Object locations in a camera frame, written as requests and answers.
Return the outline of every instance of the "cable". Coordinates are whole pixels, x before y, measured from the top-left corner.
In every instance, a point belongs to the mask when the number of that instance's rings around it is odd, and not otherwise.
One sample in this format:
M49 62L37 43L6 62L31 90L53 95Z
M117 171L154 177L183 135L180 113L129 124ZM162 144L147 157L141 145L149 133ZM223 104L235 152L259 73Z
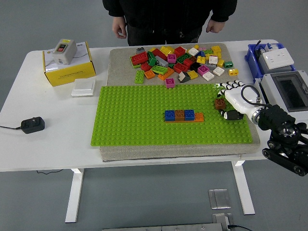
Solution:
M243 228L243 229L246 229L246 230L249 230L249 231L252 231L252 230L250 230L249 228L246 228L246 227L243 227L243 226L240 226L240 225L228 225L228 228L236 228L236 227L238 227L238 228Z
M271 104L264 104L264 103L252 103L250 102L249 100L247 100L245 97L244 97L244 89L245 88L251 88L252 90L254 90L254 92L257 94L257 99L260 98L260 93L259 91L254 87L254 86L251 86L251 85L245 85L242 90L241 90L241 97L243 98L243 100L245 100L247 103L251 104L251 105L254 105L254 106L264 106L264 107L272 107Z
M37 173L43 173L43 174L45 174L45 175L48 175L48 174L50 174L50 173L56 173L56 172L61 172L63 169L61 169L61 170L59 170L59 171L55 171L55 172L49 172L49 173L45 173L45 172L39 172L39 171L37 171Z
M19 129L21 129L21 127L18 127L18 128L9 128L9 127L5 127L5 126L0 126L0 128L8 128L8 129L14 129L14 130L19 130Z

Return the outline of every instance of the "person's hand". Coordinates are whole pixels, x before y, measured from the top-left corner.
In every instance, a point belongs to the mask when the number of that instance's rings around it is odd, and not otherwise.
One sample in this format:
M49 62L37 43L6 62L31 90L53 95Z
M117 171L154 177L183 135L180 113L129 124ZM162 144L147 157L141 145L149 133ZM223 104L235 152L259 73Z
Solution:
M126 39L126 21L124 17L114 17L114 21L112 23L112 31L119 39Z
M210 19L207 24L206 32L207 33L208 32L219 33L219 31L221 31L224 26L225 26L225 22L219 23L219 22L215 22L212 19Z

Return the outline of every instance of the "table leg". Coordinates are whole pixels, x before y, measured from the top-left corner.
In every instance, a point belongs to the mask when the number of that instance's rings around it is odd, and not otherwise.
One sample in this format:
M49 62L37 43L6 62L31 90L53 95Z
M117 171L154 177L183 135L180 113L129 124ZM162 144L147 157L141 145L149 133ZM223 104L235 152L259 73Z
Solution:
M68 200L68 206L65 218L66 223L73 223L76 222L77 220L84 169L73 168L72 171L74 172L74 175L73 175L71 193L69 195L69 200Z
M245 173L243 170L244 161L232 161L233 172L239 191L244 215L255 214L254 205L252 204L249 188L247 185Z

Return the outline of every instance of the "green baseplate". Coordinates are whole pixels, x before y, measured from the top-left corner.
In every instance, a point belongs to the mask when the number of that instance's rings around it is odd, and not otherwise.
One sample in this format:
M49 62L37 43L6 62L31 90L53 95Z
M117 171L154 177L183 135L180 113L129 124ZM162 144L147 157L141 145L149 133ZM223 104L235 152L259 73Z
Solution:
M102 87L92 146L252 143L246 118L225 120L214 107L219 84ZM165 110L202 112L203 123L165 123ZM226 101L226 110L233 107Z

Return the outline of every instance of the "blue plastic bin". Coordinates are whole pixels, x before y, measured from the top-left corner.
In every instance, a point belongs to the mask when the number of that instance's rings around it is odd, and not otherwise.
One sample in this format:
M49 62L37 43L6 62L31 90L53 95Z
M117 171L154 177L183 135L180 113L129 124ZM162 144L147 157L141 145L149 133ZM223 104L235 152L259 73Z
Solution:
M273 43L277 44L278 48L284 48L284 46L281 43ZM259 47L265 48L266 44L249 44L248 45L248 52L247 55L245 55L245 61L248 62L252 77L254 78L254 82L256 81L256 78L263 78L263 75L261 74L261 71L259 69L259 65L257 63L257 60L254 55L254 50L258 50ZM292 71L296 71L294 65L290 65Z

